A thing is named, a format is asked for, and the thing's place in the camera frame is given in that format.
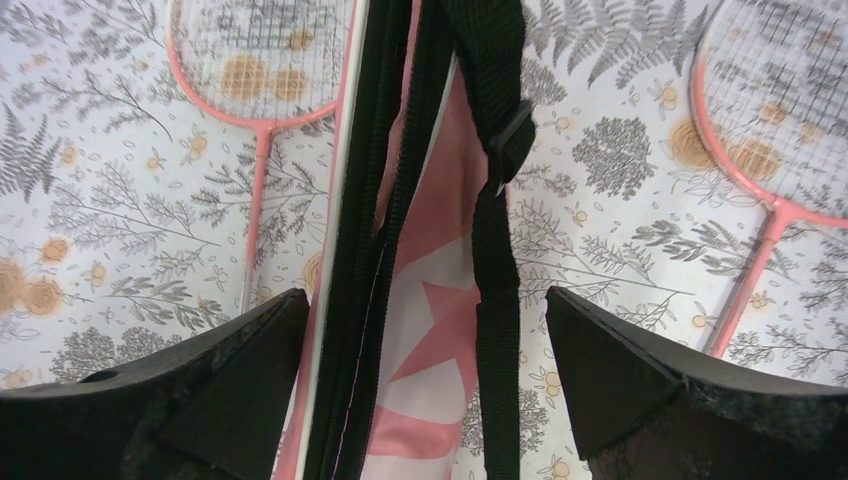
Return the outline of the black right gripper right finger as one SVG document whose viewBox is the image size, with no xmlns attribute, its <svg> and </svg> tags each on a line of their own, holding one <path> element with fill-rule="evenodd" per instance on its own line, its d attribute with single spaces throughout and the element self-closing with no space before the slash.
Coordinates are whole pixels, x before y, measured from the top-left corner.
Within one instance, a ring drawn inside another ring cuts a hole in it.
<svg viewBox="0 0 848 480">
<path fill-rule="evenodd" d="M 549 289 L 579 457 L 596 479 L 843 479 L 847 392 L 740 367 Z"/>
</svg>

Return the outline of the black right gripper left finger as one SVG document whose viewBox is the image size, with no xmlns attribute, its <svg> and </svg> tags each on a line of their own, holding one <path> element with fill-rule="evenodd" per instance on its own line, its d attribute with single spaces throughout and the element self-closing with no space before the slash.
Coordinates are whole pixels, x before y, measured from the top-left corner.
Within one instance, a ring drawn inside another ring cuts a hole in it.
<svg viewBox="0 0 848 480">
<path fill-rule="evenodd" d="M 3 392 L 2 477 L 269 478 L 308 315 L 291 289 L 79 382 Z"/>
</svg>

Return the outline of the pink sport racket bag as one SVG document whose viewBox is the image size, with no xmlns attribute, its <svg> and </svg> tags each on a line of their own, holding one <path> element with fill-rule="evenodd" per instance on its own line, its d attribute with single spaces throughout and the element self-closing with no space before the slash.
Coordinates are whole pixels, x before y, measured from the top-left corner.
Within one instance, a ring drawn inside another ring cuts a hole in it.
<svg viewBox="0 0 848 480">
<path fill-rule="evenodd" d="M 279 479 L 448 479 L 471 402 L 520 475 L 507 187 L 536 128 L 518 1 L 358 1 Z"/>
</svg>

